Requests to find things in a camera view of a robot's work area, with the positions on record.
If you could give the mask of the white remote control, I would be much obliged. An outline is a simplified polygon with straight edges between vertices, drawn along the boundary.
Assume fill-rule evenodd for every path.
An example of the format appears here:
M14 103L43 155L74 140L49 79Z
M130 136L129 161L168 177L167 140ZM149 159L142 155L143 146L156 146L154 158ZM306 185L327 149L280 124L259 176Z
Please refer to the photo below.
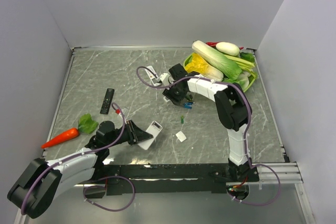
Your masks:
M138 145L145 151L154 143L163 127L157 121L153 121L149 127L145 130L145 137L143 140L139 140Z

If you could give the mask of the white battery cover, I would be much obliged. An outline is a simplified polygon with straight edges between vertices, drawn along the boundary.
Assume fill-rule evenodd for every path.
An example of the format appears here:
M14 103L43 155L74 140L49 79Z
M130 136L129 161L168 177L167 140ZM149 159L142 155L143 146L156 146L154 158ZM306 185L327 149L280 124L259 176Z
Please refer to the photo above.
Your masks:
M187 139L187 137L185 136L185 134L182 131L177 132L175 136L177 137L177 139L181 143L184 142Z

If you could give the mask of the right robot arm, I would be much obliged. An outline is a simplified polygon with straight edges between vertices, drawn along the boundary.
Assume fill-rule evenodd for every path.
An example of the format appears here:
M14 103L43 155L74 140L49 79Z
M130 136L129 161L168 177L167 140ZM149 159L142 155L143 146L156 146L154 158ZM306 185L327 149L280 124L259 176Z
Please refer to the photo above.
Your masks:
M218 118L228 132L229 161L234 164L229 175L235 181L243 180L248 174L244 164L250 158L247 131L251 107L240 85L211 80L195 71L187 73L181 64L161 74L160 81L166 86L163 95L175 105L182 105L191 93L215 102Z

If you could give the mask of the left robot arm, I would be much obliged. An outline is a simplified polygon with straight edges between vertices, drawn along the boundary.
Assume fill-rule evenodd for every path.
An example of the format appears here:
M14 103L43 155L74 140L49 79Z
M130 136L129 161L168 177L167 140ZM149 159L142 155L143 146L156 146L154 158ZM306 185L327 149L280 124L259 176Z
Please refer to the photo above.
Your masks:
M90 181L98 183L104 176L103 161L109 148L128 143L147 150L162 126L153 121L146 130L128 120L117 129L113 122L100 123L96 134L79 151L55 160L42 158L30 162L7 194L7 199L32 219L42 215L52 201L74 185Z

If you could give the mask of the white remote with screen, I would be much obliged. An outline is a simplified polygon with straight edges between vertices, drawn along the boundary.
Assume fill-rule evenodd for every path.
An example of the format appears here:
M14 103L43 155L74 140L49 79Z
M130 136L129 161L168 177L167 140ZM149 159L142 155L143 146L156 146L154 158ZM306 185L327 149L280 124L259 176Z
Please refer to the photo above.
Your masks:
M145 68L145 71L148 75L148 77L150 78L150 80L155 80L155 81L159 81L159 76L157 75L156 71L154 70L154 68L152 66L147 66Z

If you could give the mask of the black remote control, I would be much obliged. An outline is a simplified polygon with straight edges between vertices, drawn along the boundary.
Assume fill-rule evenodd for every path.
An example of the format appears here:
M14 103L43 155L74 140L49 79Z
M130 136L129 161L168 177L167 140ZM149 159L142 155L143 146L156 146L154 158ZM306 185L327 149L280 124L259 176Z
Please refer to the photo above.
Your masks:
M104 99L103 99L103 103L100 109L100 114L107 115L109 113L113 96L114 96L114 89L107 88Z

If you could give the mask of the yellow napa cabbage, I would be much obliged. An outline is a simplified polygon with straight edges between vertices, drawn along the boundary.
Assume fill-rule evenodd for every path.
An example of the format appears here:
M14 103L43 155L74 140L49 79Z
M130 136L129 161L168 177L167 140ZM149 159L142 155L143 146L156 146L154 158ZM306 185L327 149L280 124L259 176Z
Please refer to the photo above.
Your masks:
M195 71L208 79L222 81L224 78L224 74L220 70L211 66L197 53L192 53L189 58L184 61L183 66L188 73Z

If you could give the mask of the green napa cabbage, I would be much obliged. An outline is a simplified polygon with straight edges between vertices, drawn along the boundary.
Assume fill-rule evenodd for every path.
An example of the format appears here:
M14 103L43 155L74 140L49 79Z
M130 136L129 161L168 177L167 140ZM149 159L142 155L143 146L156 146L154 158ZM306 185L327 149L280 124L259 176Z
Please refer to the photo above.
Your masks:
M236 80L242 73L242 69L236 62L200 40L193 42L192 49L232 80Z

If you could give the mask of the green leaf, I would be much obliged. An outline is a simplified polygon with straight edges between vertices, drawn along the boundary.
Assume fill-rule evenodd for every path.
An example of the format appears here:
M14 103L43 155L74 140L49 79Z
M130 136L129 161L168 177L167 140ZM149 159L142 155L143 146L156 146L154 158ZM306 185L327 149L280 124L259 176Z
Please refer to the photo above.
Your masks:
M96 130L99 123L92 119L91 114L82 115L78 120L78 131L80 133L91 134Z

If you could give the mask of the red chili pepper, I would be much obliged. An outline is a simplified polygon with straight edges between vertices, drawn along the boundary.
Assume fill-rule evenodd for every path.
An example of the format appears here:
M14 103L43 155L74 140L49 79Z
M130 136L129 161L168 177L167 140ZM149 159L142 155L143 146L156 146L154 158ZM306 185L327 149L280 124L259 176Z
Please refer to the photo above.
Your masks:
M207 42L206 44L208 46L215 47L218 44L218 42Z

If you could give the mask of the green lettuce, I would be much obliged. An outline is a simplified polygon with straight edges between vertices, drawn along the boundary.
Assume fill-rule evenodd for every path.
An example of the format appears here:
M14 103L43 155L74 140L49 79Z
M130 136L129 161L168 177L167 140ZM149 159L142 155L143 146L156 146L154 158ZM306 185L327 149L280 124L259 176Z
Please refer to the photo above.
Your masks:
M244 92L249 88L250 81L246 74L241 73L236 80L230 78L224 78L223 82L239 84Z

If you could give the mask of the white radish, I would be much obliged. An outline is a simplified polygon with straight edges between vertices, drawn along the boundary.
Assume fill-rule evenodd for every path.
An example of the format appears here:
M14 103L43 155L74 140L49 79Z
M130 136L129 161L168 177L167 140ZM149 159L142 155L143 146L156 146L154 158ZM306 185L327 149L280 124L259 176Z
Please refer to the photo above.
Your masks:
M230 56L238 56L240 53L240 48L229 42L219 42L215 47L218 51Z

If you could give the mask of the orange carrot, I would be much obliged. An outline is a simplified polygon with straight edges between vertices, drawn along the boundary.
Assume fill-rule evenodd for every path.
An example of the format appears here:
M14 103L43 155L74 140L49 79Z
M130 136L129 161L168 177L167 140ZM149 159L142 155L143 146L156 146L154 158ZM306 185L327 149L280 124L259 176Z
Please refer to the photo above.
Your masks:
M79 134L80 133L79 133L78 129L73 127L71 129L68 129L68 130L62 132L61 134L55 136L54 138L52 138L51 140L49 140L48 142L43 144L40 148L45 149L45 148L56 146L58 144L67 142L69 140L72 140L72 139L78 137Z

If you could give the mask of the green celery stalks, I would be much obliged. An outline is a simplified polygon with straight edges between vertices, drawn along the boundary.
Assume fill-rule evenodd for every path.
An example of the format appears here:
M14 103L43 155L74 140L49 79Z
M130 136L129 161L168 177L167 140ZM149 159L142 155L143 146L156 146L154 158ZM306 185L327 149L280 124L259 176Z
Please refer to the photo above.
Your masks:
M225 56L228 59L236 62L242 71L248 72L253 78L257 78L257 73L254 72L254 68L256 67L256 60L252 53L241 52L238 56Z

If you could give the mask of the green plastic tray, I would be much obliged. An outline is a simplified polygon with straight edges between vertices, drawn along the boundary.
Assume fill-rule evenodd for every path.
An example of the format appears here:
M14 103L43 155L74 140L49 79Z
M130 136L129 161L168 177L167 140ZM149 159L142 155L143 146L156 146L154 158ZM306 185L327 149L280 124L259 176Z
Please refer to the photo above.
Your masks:
M253 78L252 76L250 76L250 74L248 72L245 72L245 71L242 71L242 73L246 74L249 78L249 81L250 81L250 85L249 85L249 88L251 87L251 85L255 82L255 80L257 78Z

